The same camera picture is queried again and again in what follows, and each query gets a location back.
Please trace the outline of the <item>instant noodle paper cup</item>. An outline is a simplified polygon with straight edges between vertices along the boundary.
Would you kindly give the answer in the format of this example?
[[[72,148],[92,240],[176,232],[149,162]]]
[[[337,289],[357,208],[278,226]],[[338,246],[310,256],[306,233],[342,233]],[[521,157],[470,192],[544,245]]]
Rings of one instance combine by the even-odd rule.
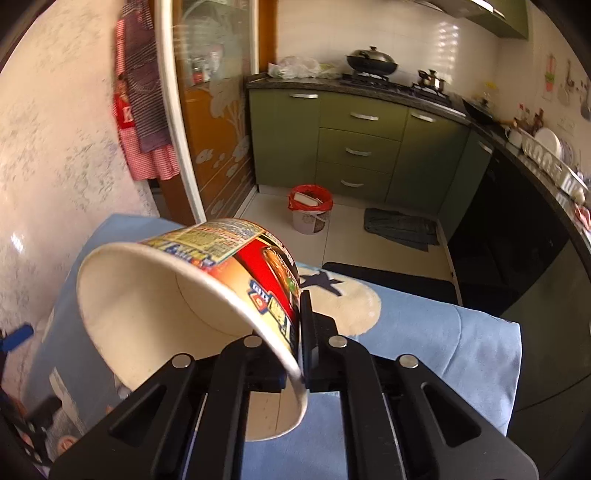
[[[108,243],[83,260],[76,290],[87,334],[130,390],[176,354],[211,357],[256,334],[283,364],[287,385],[252,396],[246,438],[279,438],[300,425],[308,407],[300,282],[290,251],[266,228],[225,218]]]

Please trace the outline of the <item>green kitchen cabinets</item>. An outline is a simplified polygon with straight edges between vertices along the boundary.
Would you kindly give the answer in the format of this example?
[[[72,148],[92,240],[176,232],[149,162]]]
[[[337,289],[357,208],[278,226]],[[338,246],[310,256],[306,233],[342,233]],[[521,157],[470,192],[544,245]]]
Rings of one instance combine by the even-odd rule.
[[[315,183],[401,213],[401,241],[332,217],[329,261],[443,281],[520,324],[517,404],[590,388],[590,252],[544,184],[479,130],[433,111],[327,90],[249,92],[256,181]]]

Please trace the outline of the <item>blue patterned tablecloth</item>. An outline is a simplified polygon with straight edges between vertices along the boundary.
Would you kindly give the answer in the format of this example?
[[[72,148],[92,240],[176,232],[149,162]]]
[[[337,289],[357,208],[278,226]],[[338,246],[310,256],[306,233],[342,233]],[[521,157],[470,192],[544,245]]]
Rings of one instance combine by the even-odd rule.
[[[44,375],[46,388],[61,399],[68,415],[81,421],[79,439],[134,391],[113,374],[86,332],[76,290],[80,266],[102,245],[140,242],[183,228],[158,218],[111,216],[72,267],[32,370]],[[518,325],[398,290],[330,277],[322,270],[297,271],[300,293],[311,295],[315,312],[335,320],[339,334],[373,355],[416,356],[507,437],[522,355]],[[304,376],[301,317],[298,365]],[[339,393],[313,393],[305,380],[304,389],[304,418],[279,438],[247,440],[247,411],[237,479],[350,479]]]

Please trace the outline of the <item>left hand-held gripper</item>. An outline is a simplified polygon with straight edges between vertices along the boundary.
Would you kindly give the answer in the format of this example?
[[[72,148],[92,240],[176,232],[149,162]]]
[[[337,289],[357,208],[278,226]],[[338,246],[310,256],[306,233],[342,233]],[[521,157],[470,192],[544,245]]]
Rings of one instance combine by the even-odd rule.
[[[34,329],[28,323],[22,324],[10,333],[1,331],[1,375],[4,375],[8,354],[30,339],[33,334]],[[52,465],[46,445],[47,433],[53,426],[55,414],[61,408],[61,399],[50,395],[27,413],[15,398],[1,390],[1,419],[23,450],[25,458],[39,466]]]

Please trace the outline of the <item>grey floor mat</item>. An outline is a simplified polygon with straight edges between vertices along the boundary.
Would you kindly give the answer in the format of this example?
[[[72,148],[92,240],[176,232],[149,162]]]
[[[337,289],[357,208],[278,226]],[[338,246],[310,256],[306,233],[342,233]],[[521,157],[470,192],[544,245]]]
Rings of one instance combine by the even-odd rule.
[[[435,221],[398,211],[367,208],[363,213],[363,228],[370,234],[424,252],[429,251],[430,245],[440,245]]]

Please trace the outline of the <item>red lined small waste bin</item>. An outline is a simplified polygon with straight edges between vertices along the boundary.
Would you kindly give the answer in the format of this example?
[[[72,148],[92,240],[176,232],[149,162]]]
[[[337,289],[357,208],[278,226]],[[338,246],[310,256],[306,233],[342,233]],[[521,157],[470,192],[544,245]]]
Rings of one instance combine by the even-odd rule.
[[[314,235],[327,226],[334,199],[325,187],[297,185],[290,190],[287,206],[293,216],[294,229],[304,235]]]

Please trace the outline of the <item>white dish rack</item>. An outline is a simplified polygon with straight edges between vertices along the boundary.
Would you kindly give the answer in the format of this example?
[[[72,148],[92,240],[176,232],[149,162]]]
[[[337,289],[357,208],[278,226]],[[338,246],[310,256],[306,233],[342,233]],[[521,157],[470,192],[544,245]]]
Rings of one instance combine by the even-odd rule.
[[[564,162],[563,142],[549,128],[541,128],[534,136],[521,129],[522,150],[546,173],[554,184],[576,200],[586,197],[589,190],[579,175]]]

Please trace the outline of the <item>red checked hanging apron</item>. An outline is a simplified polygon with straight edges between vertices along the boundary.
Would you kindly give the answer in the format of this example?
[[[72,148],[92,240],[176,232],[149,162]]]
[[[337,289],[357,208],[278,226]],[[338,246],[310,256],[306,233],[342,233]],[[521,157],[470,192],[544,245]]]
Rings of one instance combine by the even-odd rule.
[[[115,29],[113,115],[135,181],[179,174],[157,64],[154,25],[146,1],[126,1]]]

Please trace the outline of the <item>small steel pot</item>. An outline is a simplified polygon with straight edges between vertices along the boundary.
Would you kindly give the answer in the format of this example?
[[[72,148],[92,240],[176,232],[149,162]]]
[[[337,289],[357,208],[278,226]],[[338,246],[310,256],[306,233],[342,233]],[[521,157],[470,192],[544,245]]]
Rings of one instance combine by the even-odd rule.
[[[443,93],[445,90],[445,80],[439,78],[437,72],[433,69],[429,71],[419,70],[418,85],[423,89],[430,89],[436,92]]]

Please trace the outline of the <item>black wok with lid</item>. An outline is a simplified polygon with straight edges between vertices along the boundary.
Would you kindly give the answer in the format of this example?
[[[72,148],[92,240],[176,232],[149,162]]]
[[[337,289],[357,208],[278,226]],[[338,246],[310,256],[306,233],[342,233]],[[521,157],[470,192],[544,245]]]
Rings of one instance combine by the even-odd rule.
[[[398,64],[394,59],[371,46],[369,49],[358,49],[346,57],[349,67],[358,73],[377,76],[389,76],[396,72]]]

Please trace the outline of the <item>white plastic bag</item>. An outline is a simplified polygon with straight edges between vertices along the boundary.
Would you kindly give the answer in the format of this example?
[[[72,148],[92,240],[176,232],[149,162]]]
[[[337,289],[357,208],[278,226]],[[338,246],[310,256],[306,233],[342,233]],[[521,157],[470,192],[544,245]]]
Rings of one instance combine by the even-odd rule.
[[[287,56],[267,65],[267,73],[271,78],[283,80],[317,78],[322,73],[322,67],[314,58]]]

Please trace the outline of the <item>glass sliding door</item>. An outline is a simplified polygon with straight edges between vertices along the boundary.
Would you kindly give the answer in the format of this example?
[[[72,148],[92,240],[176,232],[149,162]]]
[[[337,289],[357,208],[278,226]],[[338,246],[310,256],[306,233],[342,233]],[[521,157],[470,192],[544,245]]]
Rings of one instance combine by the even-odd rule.
[[[153,4],[162,96],[179,174],[160,188],[171,220],[230,217],[254,187],[245,81],[252,1]]]

